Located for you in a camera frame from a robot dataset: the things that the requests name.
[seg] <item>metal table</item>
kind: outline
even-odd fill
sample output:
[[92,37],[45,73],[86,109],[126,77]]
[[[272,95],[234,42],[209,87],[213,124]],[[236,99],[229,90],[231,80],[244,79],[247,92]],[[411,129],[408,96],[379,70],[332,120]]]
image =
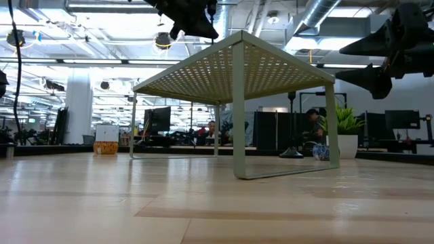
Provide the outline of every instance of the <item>metal table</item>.
[[[252,176],[246,172],[244,101],[321,86],[325,87],[328,115],[335,115],[333,76],[240,31],[136,85],[133,88],[132,128],[135,126],[137,93],[214,105],[216,128],[219,128],[220,105],[232,102],[233,172],[236,177],[255,179],[337,168],[336,116],[328,116],[329,167]],[[217,139],[215,157],[218,155]],[[134,158],[132,142],[133,138],[130,140],[130,156]]]

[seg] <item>green plant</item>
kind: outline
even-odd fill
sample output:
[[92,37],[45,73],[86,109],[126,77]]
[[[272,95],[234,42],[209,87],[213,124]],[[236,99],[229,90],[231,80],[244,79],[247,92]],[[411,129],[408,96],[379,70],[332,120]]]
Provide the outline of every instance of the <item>green plant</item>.
[[[321,128],[328,133],[327,118],[321,117]],[[354,117],[354,108],[343,108],[336,105],[336,119],[338,124],[338,135],[357,135],[360,127],[365,125],[365,121]]]

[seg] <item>white pot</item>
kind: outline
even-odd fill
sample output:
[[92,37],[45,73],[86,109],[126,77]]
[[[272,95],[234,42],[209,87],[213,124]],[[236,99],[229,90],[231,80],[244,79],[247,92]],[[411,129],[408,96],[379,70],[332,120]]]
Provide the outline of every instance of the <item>white pot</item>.
[[359,146],[358,135],[338,135],[339,158],[354,159]]

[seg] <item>man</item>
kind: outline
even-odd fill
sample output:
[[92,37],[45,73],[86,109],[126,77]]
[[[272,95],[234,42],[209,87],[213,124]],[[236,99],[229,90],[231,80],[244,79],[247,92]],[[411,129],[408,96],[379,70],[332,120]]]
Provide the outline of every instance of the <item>man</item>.
[[202,133],[198,133],[197,145],[205,145],[207,144],[206,138],[212,138],[214,132],[216,131],[216,122],[210,121],[208,122],[208,131],[203,131]]
[[326,137],[324,135],[324,130],[321,127],[323,119],[319,115],[319,112],[312,108],[306,112],[306,116],[308,117],[309,122],[313,124],[313,135],[315,137],[315,141],[324,144],[326,142],[324,140]]

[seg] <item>pillar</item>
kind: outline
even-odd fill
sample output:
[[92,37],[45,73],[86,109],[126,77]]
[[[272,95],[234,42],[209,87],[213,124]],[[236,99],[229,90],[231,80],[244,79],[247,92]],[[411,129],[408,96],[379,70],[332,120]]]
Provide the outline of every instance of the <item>pillar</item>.
[[69,71],[66,87],[68,123],[66,124],[64,143],[83,144],[83,135],[91,135],[94,91],[90,79],[90,69],[70,68]]

